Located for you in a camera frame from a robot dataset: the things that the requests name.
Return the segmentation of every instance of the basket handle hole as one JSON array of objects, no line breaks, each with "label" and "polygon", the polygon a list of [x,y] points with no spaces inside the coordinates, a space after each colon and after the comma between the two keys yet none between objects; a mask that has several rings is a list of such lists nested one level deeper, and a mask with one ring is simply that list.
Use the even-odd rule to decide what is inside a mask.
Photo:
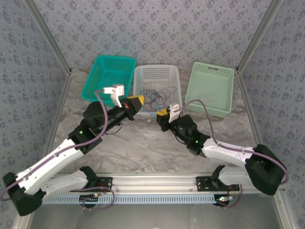
[{"label": "basket handle hole", "polygon": [[214,70],[214,71],[218,71],[218,68],[212,68],[212,67],[208,67],[209,70]]}]

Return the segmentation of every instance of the plastic basket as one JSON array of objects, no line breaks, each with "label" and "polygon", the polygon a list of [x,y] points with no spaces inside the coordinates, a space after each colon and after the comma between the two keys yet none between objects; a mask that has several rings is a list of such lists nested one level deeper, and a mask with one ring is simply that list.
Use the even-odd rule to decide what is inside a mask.
[{"label": "plastic basket", "polygon": [[[174,102],[182,106],[180,78],[176,66],[158,64],[136,67],[134,71],[133,95],[143,94],[143,90],[155,90],[161,96],[168,97],[168,99],[164,102],[161,98],[157,99],[154,105],[159,104],[160,107],[156,107],[155,111],[151,111],[150,105],[145,103],[138,112],[137,117],[155,120],[158,108],[167,107]],[[146,96],[145,102],[147,100],[151,100],[151,98]]]},{"label": "plastic basket", "polygon": [[[81,97],[91,102],[98,101],[94,91],[104,87],[112,87],[113,84],[124,84],[125,97],[128,96],[132,83],[136,60],[123,56],[98,56],[90,71]],[[110,94],[100,93],[103,102],[107,106],[113,106]]]},{"label": "plastic basket", "polygon": [[[234,70],[212,64],[195,62],[185,102],[200,99],[204,102],[209,115],[226,117],[231,112],[234,83]],[[186,107],[187,110],[204,113],[198,102]]]}]

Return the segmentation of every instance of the patterned wallpaper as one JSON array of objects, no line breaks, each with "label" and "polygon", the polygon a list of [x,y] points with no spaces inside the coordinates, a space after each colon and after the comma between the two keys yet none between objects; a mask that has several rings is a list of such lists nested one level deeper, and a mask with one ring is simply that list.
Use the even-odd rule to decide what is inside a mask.
[{"label": "patterned wallpaper", "polygon": [[[7,172],[37,161],[65,81],[22,0],[0,1],[0,189]],[[0,229],[11,228],[12,203],[0,203]]]},{"label": "patterned wallpaper", "polygon": [[35,0],[73,68],[97,55],[138,64],[236,66],[270,0]]},{"label": "patterned wallpaper", "polygon": [[284,0],[242,73],[264,142],[287,165],[305,229],[305,2]]}]

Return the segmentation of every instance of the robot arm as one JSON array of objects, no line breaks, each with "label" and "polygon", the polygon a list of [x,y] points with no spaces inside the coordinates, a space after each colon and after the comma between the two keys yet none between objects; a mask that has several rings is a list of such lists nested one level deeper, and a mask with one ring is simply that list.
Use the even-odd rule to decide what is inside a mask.
[{"label": "robot arm", "polygon": [[252,183],[267,195],[275,194],[286,168],[268,147],[261,144],[255,148],[241,147],[216,141],[199,132],[192,118],[189,115],[180,116],[178,109],[179,106],[171,105],[157,112],[157,123],[163,132],[172,131],[196,156],[217,158],[238,166],[219,166],[211,177],[216,188]]},{"label": "robot arm", "polygon": [[[110,94],[111,91],[105,89],[104,92]],[[142,95],[130,96],[121,99],[119,103],[107,112],[108,122],[105,132],[119,125],[125,118],[134,120],[133,116],[142,107],[144,97]],[[7,191],[20,216],[35,211],[44,200],[54,195],[84,187],[97,186],[97,176],[89,167],[82,167],[73,174],[49,180],[66,165],[82,157],[102,141],[101,138],[98,138],[90,144],[73,147],[96,138],[105,126],[104,112],[99,102],[91,103],[83,116],[84,119],[80,125],[68,134],[69,137],[54,151],[24,171],[17,174],[8,173],[3,177],[6,187],[20,180],[18,184]],[[71,148],[58,154],[60,150],[67,147]]]},{"label": "robot arm", "polygon": [[[141,95],[118,100],[118,96],[124,94],[120,85],[110,89],[105,88],[104,92],[112,94],[112,101],[116,104],[114,108],[107,111],[107,126],[105,126],[105,115],[100,103],[93,102],[83,113],[84,119],[80,125],[68,134],[69,137],[58,148],[30,168],[18,174],[8,173],[3,177],[4,184],[8,189],[6,191],[20,216],[32,213],[43,201],[52,196],[97,186],[98,178],[89,167],[82,167],[73,174],[64,177],[51,180],[50,178],[66,165],[96,147],[102,141],[99,138],[102,129],[105,128],[107,132],[119,125],[125,118],[134,120],[133,116],[139,112],[144,103],[144,97]],[[196,156],[217,158],[238,166],[219,166],[214,171],[210,181],[216,190],[222,190],[223,186],[232,184],[253,184],[263,193],[274,195],[285,175],[283,169],[264,157],[249,153],[259,152],[260,155],[266,155],[282,165],[266,146],[258,145],[252,149],[251,147],[217,142],[210,136],[199,132],[197,124],[189,115],[180,116],[179,113],[173,112],[175,109],[179,109],[177,104],[170,108],[157,112],[157,123],[161,126],[162,131],[171,130]]]}]

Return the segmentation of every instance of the wire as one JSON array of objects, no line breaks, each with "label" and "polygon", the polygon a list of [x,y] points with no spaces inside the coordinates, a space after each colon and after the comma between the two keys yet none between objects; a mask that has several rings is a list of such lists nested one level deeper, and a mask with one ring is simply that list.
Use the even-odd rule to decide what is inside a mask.
[{"label": "wire", "polygon": [[102,207],[102,208],[86,208],[86,207],[85,207],[85,202],[86,202],[86,200],[90,199],[90,197],[87,197],[87,198],[85,198],[85,199],[82,201],[82,207],[83,207],[84,209],[89,210],[89,211],[91,211],[91,210],[95,210],[95,211],[97,211],[97,210],[105,210],[105,209],[110,208],[110,207],[113,205],[113,203],[114,203],[115,194],[114,194],[114,192],[113,192],[110,188],[108,188],[108,187],[104,187],[104,186],[88,187],[88,188],[76,189],[76,190],[73,190],[73,191],[83,192],[83,191],[90,191],[90,190],[95,190],[95,189],[106,189],[106,190],[110,191],[110,192],[112,193],[112,196],[113,196],[111,203],[108,204],[108,205],[106,205],[105,207]]},{"label": "wire", "polygon": [[105,125],[102,129],[102,131],[93,139],[89,140],[88,142],[83,142],[83,143],[79,143],[76,145],[72,145],[72,146],[68,146],[60,151],[58,151],[57,153],[55,153],[53,156],[47,158],[45,161],[43,161],[41,164],[37,165],[35,168],[33,168],[27,175],[25,175],[24,177],[16,180],[14,183],[10,184],[9,186],[7,186],[5,189],[3,189],[3,191],[0,194],[0,199],[1,201],[8,201],[10,200],[10,198],[4,199],[3,196],[5,195],[5,193],[7,191],[9,191],[12,187],[14,187],[15,185],[19,184],[21,181],[25,180],[26,178],[28,178],[30,175],[32,175],[34,172],[36,172],[38,169],[40,169],[42,166],[44,166],[46,163],[48,163],[49,161],[51,161],[54,157],[58,156],[59,154],[62,154],[63,152],[72,149],[72,148],[78,148],[81,146],[86,146],[88,144],[91,144],[92,142],[95,142],[96,140],[98,140],[101,136],[103,136],[103,134],[105,133],[106,129],[107,129],[107,123],[108,123],[108,114],[107,114],[107,109],[103,103],[103,100],[101,99],[99,93],[102,93],[104,90],[97,90],[94,92],[96,98],[99,100],[101,106],[102,106],[102,110],[104,112],[104,117],[105,117]]},{"label": "wire", "polygon": [[118,133],[122,129],[122,127],[123,127],[123,123],[120,123],[120,128],[116,132],[114,132],[113,134],[105,133],[105,135],[114,135],[114,134]]},{"label": "wire", "polygon": [[229,196],[229,194],[230,194],[230,189],[231,189],[231,190],[233,190],[233,192],[234,192],[233,198],[235,198],[235,190],[234,190],[234,188],[233,188],[232,186],[229,186],[228,188],[229,188],[229,191],[228,191],[227,196]]},{"label": "wire", "polygon": [[[175,90],[167,96],[166,93],[163,91],[166,89],[169,89],[169,88],[174,88]],[[150,99],[150,100],[145,99],[143,108],[148,112],[157,112],[158,110],[166,108],[167,107],[166,101],[176,91],[177,91],[176,87],[166,87],[159,91],[156,91],[153,89],[142,90],[140,92],[140,94],[143,95],[145,98]]]},{"label": "wire", "polygon": [[208,118],[208,121],[209,121],[209,124],[210,124],[210,128],[211,128],[211,132],[212,132],[212,138],[214,140],[214,142],[224,148],[224,149],[228,149],[228,150],[232,150],[232,151],[235,151],[235,152],[241,152],[241,153],[249,153],[249,154],[253,154],[253,155],[256,155],[256,156],[260,156],[260,157],[263,157],[271,162],[273,162],[274,164],[276,164],[277,166],[279,166],[283,172],[285,173],[285,180],[281,182],[281,185],[283,184],[286,184],[289,180],[289,174],[288,174],[288,171],[287,169],[278,161],[274,160],[272,157],[269,157],[267,155],[264,155],[264,154],[261,154],[261,153],[257,153],[255,151],[251,151],[251,150],[242,150],[242,149],[236,149],[236,148],[232,148],[232,147],[228,147],[228,146],[224,146],[222,144],[220,144],[217,140],[216,140],[216,137],[215,137],[215,134],[214,134],[214,130],[213,130],[213,126],[212,126],[212,122],[211,122],[211,119],[210,119],[210,116],[209,116],[209,113],[204,105],[204,103],[199,100],[199,99],[193,99],[191,101],[189,101],[188,103],[186,103],[185,105],[183,105],[181,108],[179,108],[178,110],[175,110],[174,112],[178,112],[178,111],[182,111],[184,108],[186,108],[189,104],[191,103],[194,103],[194,102],[200,102],[201,105],[203,106],[204,110],[205,110],[205,113],[206,113],[206,117]]},{"label": "wire", "polygon": [[181,142],[181,141],[178,139],[177,135],[174,134],[174,136],[175,136],[175,138],[177,139],[178,142],[180,142],[180,143],[183,144],[183,145],[187,145],[186,143]]},{"label": "wire", "polygon": [[239,194],[238,200],[231,206],[226,206],[224,203],[222,203],[220,201],[216,201],[218,204],[223,206],[221,208],[233,208],[240,203],[240,201],[242,200],[242,195],[243,195],[243,186],[242,185],[239,185],[239,186],[240,186],[240,194]]},{"label": "wire", "polygon": [[104,186],[103,183],[98,183],[97,185],[99,185],[100,187],[103,187],[103,186]]}]

